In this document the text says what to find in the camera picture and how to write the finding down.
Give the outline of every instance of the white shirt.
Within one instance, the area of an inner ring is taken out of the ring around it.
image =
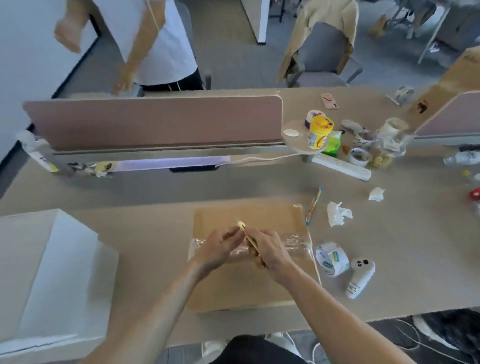
[[[146,0],[94,0],[126,62],[140,28]],[[165,25],[152,49],[140,64],[135,82],[140,85],[163,85],[179,81],[197,69],[174,0],[165,0]]]

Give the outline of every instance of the crumpled white paper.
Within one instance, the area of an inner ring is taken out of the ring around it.
[[[370,196],[368,196],[369,200],[380,202],[384,199],[384,191],[380,187],[375,187],[372,192],[370,192]]]
[[[330,226],[343,225],[345,218],[353,218],[352,210],[340,207],[341,204],[341,202],[339,204],[330,202],[327,205],[328,223]]]

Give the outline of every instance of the hand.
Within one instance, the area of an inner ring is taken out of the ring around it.
[[[135,77],[135,72],[125,65],[120,72],[120,77],[117,80],[117,83],[113,86],[113,94],[118,96],[120,92],[129,92],[132,90],[133,78]]]
[[[249,253],[254,257],[260,268],[267,268],[275,282],[285,285],[292,269],[297,265],[293,262],[276,231],[257,230],[250,226],[245,232],[257,241],[258,251],[249,243]]]
[[[192,258],[200,267],[200,280],[225,263],[244,237],[245,233],[238,226],[213,230]]]
[[[74,21],[63,18],[57,22],[53,31],[55,39],[66,49],[80,53],[80,40],[82,39],[82,26]]]

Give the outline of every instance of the power strip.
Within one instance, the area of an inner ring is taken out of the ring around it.
[[[321,164],[322,166],[337,170],[349,176],[358,178],[363,181],[368,181],[372,176],[372,171],[356,166],[354,164],[339,160],[337,158],[328,156],[326,154],[318,154],[312,158],[313,163]]]

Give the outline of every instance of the beige jacket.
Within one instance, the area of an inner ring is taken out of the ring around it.
[[[308,1],[300,11],[295,27],[293,28],[290,43],[288,44],[285,58],[280,66],[276,82],[279,83],[286,77],[293,54],[302,46],[317,22],[326,23],[337,28],[342,31],[349,40],[349,45],[345,50],[345,57],[337,69],[337,72],[340,73],[352,54],[358,20],[359,7],[356,0]]]

